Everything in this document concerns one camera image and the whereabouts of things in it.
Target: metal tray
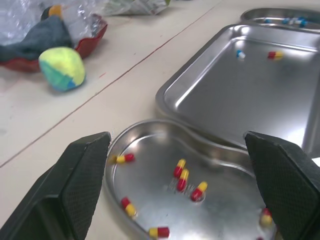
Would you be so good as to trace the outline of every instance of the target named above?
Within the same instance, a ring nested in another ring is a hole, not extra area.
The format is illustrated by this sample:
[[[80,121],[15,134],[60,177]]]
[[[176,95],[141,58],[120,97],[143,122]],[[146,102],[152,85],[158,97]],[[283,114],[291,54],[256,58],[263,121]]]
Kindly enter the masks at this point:
[[[314,32],[226,26],[159,89],[158,109],[223,145],[245,149],[243,134],[254,131],[319,157],[319,46]]]
[[[113,163],[113,156],[126,153],[133,153],[135,161]],[[181,158],[190,172],[183,193],[175,190],[173,178]],[[194,203],[189,196],[201,181],[208,182],[208,189]],[[122,132],[109,149],[103,185],[115,215],[133,229],[135,239],[148,239],[146,231],[160,226],[170,228],[170,240],[274,239],[274,225],[259,226],[265,205],[248,153],[212,143],[169,120],[139,122]],[[120,204],[126,196],[137,210],[133,219]]]
[[[302,29],[306,31],[320,32],[320,12],[307,9],[289,9],[289,8],[255,8],[245,11],[240,19],[244,23],[257,23],[265,26],[279,28],[300,29],[299,24],[283,24],[284,19],[293,19],[303,17],[307,20],[307,25]]]

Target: plush toy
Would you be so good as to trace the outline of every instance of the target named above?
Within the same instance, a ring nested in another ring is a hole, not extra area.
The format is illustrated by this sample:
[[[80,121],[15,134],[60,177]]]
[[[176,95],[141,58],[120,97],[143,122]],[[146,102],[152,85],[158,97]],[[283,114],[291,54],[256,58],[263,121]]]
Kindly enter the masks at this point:
[[[54,47],[44,51],[39,56],[39,65],[47,81],[57,91],[76,88],[86,78],[79,53],[69,47]]]

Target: dark gray plush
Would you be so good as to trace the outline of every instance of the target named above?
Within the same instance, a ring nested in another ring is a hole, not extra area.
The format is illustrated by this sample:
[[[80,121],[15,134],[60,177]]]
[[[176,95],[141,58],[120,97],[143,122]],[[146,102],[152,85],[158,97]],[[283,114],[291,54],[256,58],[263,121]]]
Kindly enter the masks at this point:
[[[0,45],[0,62],[14,58],[37,60],[42,52],[54,47],[70,47],[73,44],[64,22],[56,15],[40,21],[18,43]]]

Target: metal tray rim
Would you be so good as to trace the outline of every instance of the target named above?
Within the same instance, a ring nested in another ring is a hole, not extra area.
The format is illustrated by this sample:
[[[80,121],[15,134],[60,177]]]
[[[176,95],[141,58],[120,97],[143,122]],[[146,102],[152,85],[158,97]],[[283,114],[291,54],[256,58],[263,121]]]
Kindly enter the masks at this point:
[[[279,29],[288,29],[288,30],[293,30],[293,31],[299,31],[299,32],[313,32],[313,33],[320,33],[320,29],[309,29],[309,28],[296,28],[294,26],[284,26],[282,24],[276,24],[273,23],[272,25],[268,24],[268,23],[258,23],[255,21],[252,21],[251,19],[247,19],[245,18],[245,15],[248,14],[251,11],[255,11],[255,10],[261,10],[261,9],[277,9],[277,10],[296,10],[296,11],[305,11],[308,13],[312,13],[312,14],[319,14],[319,11],[315,11],[315,10],[310,10],[310,9],[305,9],[305,8],[286,8],[286,7],[255,7],[255,8],[251,8],[246,10],[244,13],[241,14],[240,16],[240,23],[243,24],[254,24],[254,25],[259,25],[259,26],[266,26],[266,27],[271,27],[271,28],[279,28]]]

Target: red line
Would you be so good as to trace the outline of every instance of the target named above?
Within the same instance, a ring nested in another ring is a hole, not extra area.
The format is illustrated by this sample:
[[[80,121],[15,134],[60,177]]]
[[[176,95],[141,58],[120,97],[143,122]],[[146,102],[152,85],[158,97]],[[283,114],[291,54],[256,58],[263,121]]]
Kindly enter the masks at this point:
[[[87,104],[91,99],[93,99],[95,96],[99,95],[102,91],[104,91],[107,87],[109,87],[110,85],[114,84],[116,81],[118,81],[119,79],[121,79],[124,75],[126,75],[127,73],[129,73],[132,69],[134,69],[136,66],[138,66],[140,63],[142,63],[144,60],[146,60],[147,58],[149,58],[152,54],[154,54],[156,51],[158,51],[159,49],[161,49],[164,45],[166,45],[168,42],[170,42],[172,39],[174,39],[176,36],[178,36],[179,34],[181,34],[183,31],[185,31],[187,28],[189,28],[190,26],[192,26],[195,22],[197,22],[199,19],[201,19],[204,15],[206,15],[208,12],[210,12],[212,9],[214,9],[217,5],[219,5],[223,0],[221,0],[218,4],[214,5],[213,7],[211,7],[208,11],[206,11],[203,15],[201,15],[199,18],[197,18],[194,22],[190,23],[188,26],[186,26],[183,30],[181,30],[180,32],[178,32],[176,35],[174,35],[173,37],[171,37],[168,41],[166,41],[164,44],[160,45],[159,47],[157,47],[154,51],[152,51],[149,55],[147,55],[146,57],[144,57],[141,61],[139,61],[138,63],[136,63],[135,65],[133,65],[129,70],[125,71],[121,76],[119,76],[117,79],[113,80],[111,83],[109,83],[107,86],[105,86],[104,88],[102,88],[100,91],[96,92],[92,97],[90,97],[87,101],[85,101],[83,104],[81,104],[80,106],[78,106],[75,110],[73,110],[72,112],[70,112],[68,115],[66,115],[64,118],[62,118],[60,121],[58,121],[54,126],[52,126],[51,128],[49,128],[47,131],[45,131],[43,134],[41,134],[39,137],[37,137],[35,140],[33,140],[32,142],[30,142],[27,146],[25,146],[24,148],[22,148],[20,151],[18,151],[16,154],[14,154],[12,157],[10,157],[7,161],[5,161],[3,164],[0,165],[0,168],[2,168],[4,165],[6,165],[7,163],[9,163],[11,160],[13,160],[14,158],[16,158],[18,155],[20,155],[22,152],[24,152],[26,149],[28,149],[31,145],[33,145],[35,142],[37,142],[39,139],[41,139],[44,135],[46,135],[47,133],[49,133],[52,129],[54,129],[55,127],[57,127],[60,123],[62,123],[65,119],[67,119],[70,115],[72,115],[73,113],[75,113],[76,111],[78,111],[80,108],[82,108],[85,104]]]
[[[102,76],[104,76],[106,74],[106,72],[104,73],[104,74],[101,74],[100,76],[99,76],[99,78],[101,78]]]

